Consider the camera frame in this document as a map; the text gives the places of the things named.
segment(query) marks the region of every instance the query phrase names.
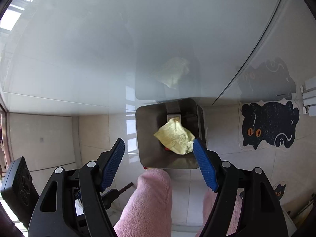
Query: screw head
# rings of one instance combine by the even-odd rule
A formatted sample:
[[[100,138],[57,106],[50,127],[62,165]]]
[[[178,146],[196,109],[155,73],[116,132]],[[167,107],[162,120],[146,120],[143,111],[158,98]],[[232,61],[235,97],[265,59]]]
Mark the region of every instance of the screw head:
[[[96,162],[95,161],[90,161],[88,162],[88,167],[94,167],[96,165]]]
[[[261,168],[256,167],[256,168],[255,168],[255,172],[256,172],[257,174],[261,174],[263,171],[262,171]]]
[[[223,161],[222,166],[228,168],[228,167],[230,167],[230,163],[228,161]]]
[[[59,173],[61,173],[62,171],[63,171],[63,168],[62,168],[62,167],[58,167],[58,168],[55,169],[55,173],[56,173],[56,174],[59,174]]]

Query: cat decal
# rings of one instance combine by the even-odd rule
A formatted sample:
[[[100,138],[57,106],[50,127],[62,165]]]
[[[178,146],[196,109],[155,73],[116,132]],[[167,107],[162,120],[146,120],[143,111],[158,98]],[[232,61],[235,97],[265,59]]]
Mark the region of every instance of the cat decal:
[[[249,66],[237,83],[241,90],[241,103],[291,100],[292,93],[296,93],[296,84],[285,62],[278,57],[274,61],[266,60],[257,68]]]
[[[257,103],[244,104],[241,107],[244,116],[242,123],[243,146],[251,145],[256,150],[261,141],[275,147],[291,147],[295,139],[295,127],[300,118],[298,108],[292,101],[285,105],[268,102],[263,106]]]
[[[285,187],[286,187],[286,183],[282,183],[282,182],[273,187],[274,193],[279,201],[284,195]]]
[[[280,201],[280,199],[283,197],[284,191],[285,191],[285,187],[286,187],[286,182],[285,182],[285,181],[278,182],[278,183],[273,187],[274,194],[276,195],[278,201]],[[244,194],[245,194],[245,191],[243,190],[243,191],[239,194],[239,197],[240,197],[241,199],[243,199],[243,198],[244,198]]]

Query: stainless steel trash can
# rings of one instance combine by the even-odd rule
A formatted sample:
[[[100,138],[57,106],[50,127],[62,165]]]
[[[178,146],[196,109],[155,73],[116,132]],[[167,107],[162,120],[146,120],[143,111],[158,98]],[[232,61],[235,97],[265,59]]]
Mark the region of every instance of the stainless steel trash can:
[[[181,114],[182,125],[205,144],[205,129],[202,107],[191,98],[157,103],[136,110],[136,129],[140,162],[144,167],[196,169],[198,163],[193,152],[179,155],[166,151],[153,136],[167,123],[168,114]]]

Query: crumpled yellow paper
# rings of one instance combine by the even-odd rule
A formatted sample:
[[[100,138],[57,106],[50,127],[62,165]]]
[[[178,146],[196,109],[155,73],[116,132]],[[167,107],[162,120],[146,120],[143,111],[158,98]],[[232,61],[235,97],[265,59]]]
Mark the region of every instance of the crumpled yellow paper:
[[[180,118],[171,118],[154,136],[176,154],[184,155],[193,151],[195,136],[181,125]]]

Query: glossy white surface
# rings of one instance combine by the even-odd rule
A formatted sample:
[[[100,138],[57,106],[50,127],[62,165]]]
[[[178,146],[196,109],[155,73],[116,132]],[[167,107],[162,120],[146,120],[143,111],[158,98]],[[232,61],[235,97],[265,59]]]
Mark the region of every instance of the glossy white surface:
[[[266,94],[270,94],[270,101],[277,100],[277,97],[281,100],[282,94],[286,92],[292,92],[292,99],[297,100],[298,104],[302,103],[300,85],[316,76],[315,49],[316,20],[308,6],[304,0],[283,0],[276,12],[275,21],[251,60],[215,105],[240,103],[245,97],[248,98],[247,102],[257,102],[265,98]],[[270,67],[270,71],[257,70],[262,64],[268,68],[267,62],[276,58],[282,59],[288,72],[282,70],[282,67],[277,69],[277,65],[274,69]],[[285,87],[291,79],[296,90],[295,87]],[[242,84],[246,82],[250,83],[248,89]]]
[[[211,104],[277,3],[14,0],[10,8],[22,14],[0,33],[6,105],[12,112],[83,115],[183,97]]]

